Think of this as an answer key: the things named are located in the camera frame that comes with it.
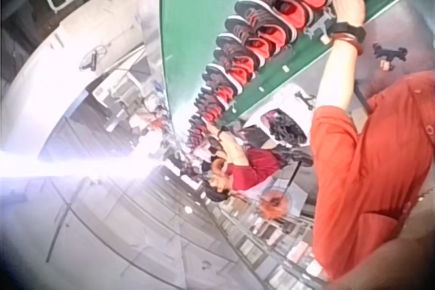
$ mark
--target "bright light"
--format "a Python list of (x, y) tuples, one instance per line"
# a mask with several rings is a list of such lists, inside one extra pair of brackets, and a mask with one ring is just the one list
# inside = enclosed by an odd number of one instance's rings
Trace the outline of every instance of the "bright light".
[(33, 157), (17, 156), (0, 151), (0, 177), (146, 177), (161, 164), (159, 160), (140, 157), (103, 160), (68, 160), (44, 162)]
[(159, 130), (151, 130), (145, 136), (139, 137), (139, 144), (133, 150), (137, 156), (147, 156), (149, 153), (155, 154), (160, 149), (163, 140), (163, 133)]

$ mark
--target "sleeve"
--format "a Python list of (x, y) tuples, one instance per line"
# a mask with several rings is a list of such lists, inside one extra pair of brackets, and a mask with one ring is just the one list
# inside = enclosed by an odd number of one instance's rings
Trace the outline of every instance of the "sleeve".
[(316, 109), (310, 131), (319, 188), (340, 183), (349, 174), (358, 135), (346, 112), (338, 107)]
[(351, 180), (358, 136), (346, 112), (338, 107), (316, 109), (311, 126), (311, 149), (319, 182), (313, 230), (313, 253), (330, 276), (343, 270), (349, 248), (348, 223), (342, 212), (343, 201), (351, 200), (345, 183)]
[(278, 160), (270, 151), (250, 148), (247, 159), (249, 166), (232, 167), (233, 190), (248, 190), (279, 170)]

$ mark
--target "shoe sole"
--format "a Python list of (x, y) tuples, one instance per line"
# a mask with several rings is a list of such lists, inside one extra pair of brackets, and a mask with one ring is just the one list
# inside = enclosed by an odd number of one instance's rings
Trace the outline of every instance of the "shoe sole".
[[(213, 120), (217, 119), (222, 115), (224, 110), (217, 104), (217, 103), (201, 103), (198, 105), (198, 103), (195, 103), (195, 106), (198, 108), (198, 112), (201, 114), (202, 117), (205, 115), (212, 115)], [(216, 113), (213, 109), (217, 106), (220, 108), (220, 112)]]
[(220, 100), (222, 103), (224, 103), (225, 104), (225, 107), (226, 107), (226, 110), (228, 110), (228, 108), (229, 108), (229, 104), (230, 104), (230, 102), (233, 100), (233, 98), (234, 98), (234, 94), (232, 94), (232, 96), (230, 97), (230, 99), (228, 99), (228, 102), (226, 101), (226, 100), (224, 100), (220, 95), (218, 95), (218, 94), (216, 94), (215, 93), (215, 96), (216, 96), (216, 98), (218, 99), (218, 100)]
[[(264, 59), (264, 58), (261, 58), (259, 55), (255, 54), (255, 53), (254, 53), (254, 55), (256, 55), (256, 58), (258, 58), (258, 60), (259, 60), (258, 68), (260, 68), (260, 67), (262, 66), (263, 60), (265, 61), (265, 59)], [(214, 51), (213, 51), (213, 57), (215, 58), (216, 62), (217, 62), (219, 65), (221, 65), (221, 63), (220, 63), (220, 56), (226, 57), (225, 52), (224, 52), (220, 47), (216, 47), (216, 48), (214, 49)]]
[(205, 128), (205, 124), (204, 124), (204, 122), (202, 120), (201, 121), (197, 121), (197, 122), (192, 122), (190, 124), (189, 130), (199, 130), (199, 131), (201, 131), (201, 130), (203, 130), (202, 127)]
[(199, 115), (193, 115), (188, 121), (190, 124), (195, 124), (201, 121), (201, 117)]
[(270, 7), (269, 7), (265, 2), (263, 2), (263, 1), (261, 1), (261, 0), (238, 0), (238, 1), (236, 2), (236, 5), (234, 6), (234, 9), (235, 9), (236, 13), (238, 13), (238, 14), (239, 14), (239, 12), (240, 12), (240, 9), (238, 9), (238, 4), (242, 4), (242, 3), (246, 3), (246, 4), (249, 4), (249, 3), (255, 3), (255, 4), (261, 6), (262, 9), (264, 9), (264, 10), (266, 10), (268, 13), (272, 14), (272, 16), (273, 16), (274, 18), (276, 18), (276, 19), (278, 20), (278, 22), (284, 24), (288, 29), (290, 29), (291, 32), (292, 32), (292, 39), (291, 39), (291, 40), (287, 40), (287, 44), (289, 44), (289, 43), (293, 43), (293, 42), (296, 40), (296, 38), (298, 37), (298, 31), (296, 30), (296, 28), (295, 28), (293, 25), (287, 23), (287, 22), (286, 22), (285, 20), (283, 20), (281, 17), (279, 17), (279, 15), (276, 14), (276, 13), (272, 10), (272, 8), (270, 8)]
[[(217, 37), (216, 37), (216, 44), (218, 44), (218, 43), (220, 43), (219, 42), (219, 40), (221, 40), (221, 39), (223, 39), (223, 38), (225, 38), (225, 37), (227, 37), (227, 38), (230, 38), (230, 39), (234, 39), (235, 41), (237, 41), (238, 43), (240, 43), (241, 45), (242, 45), (242, 43), (241, 43), (241, 41), (240, 41), (240, 39), (238, 38), (238, 37), (236, 37), (235, 35), (233, 35), (232, 33), (220, 33)], [(213, 52), (213, 54), (215, 53), (215, 52), (218, 52), (218, 51), (222, 51), (223, 52), (223, 50), (218, 46), (216, 49), (214, 49), (214, 52)], [(258, 60), (260, 60), (260, 57), (257, 55), (257, 54), (254, 54), (253, 53), (253, 55), (258, 59)], [(260, 62), (257, 62), (257, 65), (258, 65), (258, 68), (257, 69), (259, 69), (261, 66), (261, 61)], [(231, 75), (229, 75), (227, 72), (226, 72), (226, 70), (225, 70), (225, 74), (227, 75), (227, 76), (229, 76), (229, 77), (231, 77), (231, 78), (233, 78)], [(250, 73), (251, 74), (251, 79), (253, 79), (253, 78), (255, 78), (255, 76), (256, 76), (256, 71), (254, 70), (252, 73)]]
[(207, 108), (206, 113), (210, 113), (214, 119), (218, 119), (220, 117), (222, 117), (222, 114), (225, 112), (225, 110), (222, 110), (222, 107), (219, 106), (218, 104), (210, 104), (210, 106)]
[[(234, 34), (232, 34), (232, 33), (220, 33), (218, 36), (217, 36), (217, 38), (216, 38), (216, 41), (218, 40), (218, 38), (220, 38), (220, 37), (228, 37), (228, 38), (231, 38), (231, 39), (234, 39), (235, 41), (237, 41), (237, 42), (239, 42), (245, 49), (247, 49), (243, 44), (242, 44), (242, 41), (238, 38), (238, 37), (236, 37)], [(221, 51), (223, 51), (222, 50), (222, 48), (221, 47), (217, 47), (216, 49), (215, 49), (215, 51), (216, 50), (221, 50)], [(260, 68), (260, 67), (263, 67), (264, 66), (264, 63), (266, 62), (266, 59), (264, 59), (264, 57), (263, 56), (259, 56), (259, 55), (257, 55), (256, 53), (254, 53), (252, 50), (250, 50), (250, 49), (247, 49), (247, 50), (249, 50), (249, 51), (251, 51), (253, 54), (254, 54), (254, 56), (258, 59), (258, 69)]]
[[(217, 47), (215, 50), (214, 50), (214, 52), (217, 52), (217, 51), (223, 51), (221, 48), (219, 48), (219, 47)], [(215, 65), (219, 65), (219, 66), (221, 66), (223, 69), (225, 69), (225, 67), (223, 67), (220, 63), (219, 63), (219, 60), (218, 59), (216, 59), (216, 61), (217, 61), (217, 63), (215, 64)], [(235, 68), (238, 68), (238, 69), (243, 69), (243, 70), (245, 70), (243, 67), (239, 67), (239, 66), (236, 66), (236, 65), (233, 65), (233, 66), (231, 66), (231, 68), (232, 67), (235, 67)], [(252, 73), (249, 73), (249, 74), (251, 74), (251, 79), (253, 79), (253, 78), (255, 78), (256, 76), (257, 76), (257, 73), (256, 73), (256, 71), (253, 71)]]
[(213, 94), (213, 90), (209, 86), (203, 86), (200, 89), (200, 93), (212, 95)]
[(188, 131), (189, 135), (192, 137), (200, 136), (203, 134), (203, 132), (204, 132), (203, 128), (198, 128), (198, 126), (192, 126)]
[[(219, 74), (219, 76), (221, 77), (222, 81), (217, 81), (218, 84), (221, 83), (223, 86), (226, 86), (226, 87), (231, 88), (235, 94), (239, 94), (239, 93), (238, 93), (239, 89), (238, 89), (238, 88), (237, 88), (233, 83), (231, 83), (231, 81), (230, 81), (226, 76), (223, 76), (223, 75), (221, 75), (221, 74)], [(212, 79), (210, 78), (210, 73), (209, 73), (207, 70), (203, 73), (203, 76), (202, 76), (202, 77), (203, 77), (203, 80), (206, 82), (206, 86), (207, 86), (207, 87), (210, 87), (212, 90), (216, 90), (217, 87), (219, 87), (219, 86), (211, 87), (211, 86), (209, 86), (209, 85), (207, 84), (209, 81), (212, 80)]]

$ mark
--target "bracelet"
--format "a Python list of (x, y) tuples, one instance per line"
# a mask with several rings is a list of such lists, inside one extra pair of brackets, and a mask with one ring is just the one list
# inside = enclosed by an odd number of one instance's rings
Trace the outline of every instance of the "bracelet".
[(331, 36), (331, 38), (332, 38), (333, 41), (340, 40), (340, 41), (344, 41), (344, 42), (347, 42), (347, 43), (353, 45), (356, 48), (357, 52), (358, 52), (358, 56), (361, 56), (363, 54), (363, 52), (364, 52), (363, 49), (362, 49), (361, 44), (358, 42), (356, 37), (354, 37), (352, 34), (349, 34), (349, 33), (334, 33)]

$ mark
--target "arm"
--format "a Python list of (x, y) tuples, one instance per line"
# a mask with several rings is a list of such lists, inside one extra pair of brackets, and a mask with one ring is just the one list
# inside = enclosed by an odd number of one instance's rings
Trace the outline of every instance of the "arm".
[(248, 149), (249, 166), (234, 164), (232, 175), (235, 190), (247, 190), (265, 181), (279, 170), (276, 157), (265, 149)]
[(433, 232), (417, 240), (394, 239), (327, 289), (425, 289), (433, 252)]
[[(364, 23), (366, 9), (364, 0), (334, 0), (337, 22), (353, 26)], [(347, 110), (353, 94), (355, 66), (358, 51), (350, 43), (337, 40), (332, 46), (317, 94), (316, 105), (332, 105)]]
[[(207, 130), (214, 136), (218, 137), (218, 128), (206, 122)], [(244, 149), (237, 144), (236, 139), (230, 132), (221, 132), (219, 141), (226, 153), (227, 163), (233, 163), (236, 166), (249, 166)]]

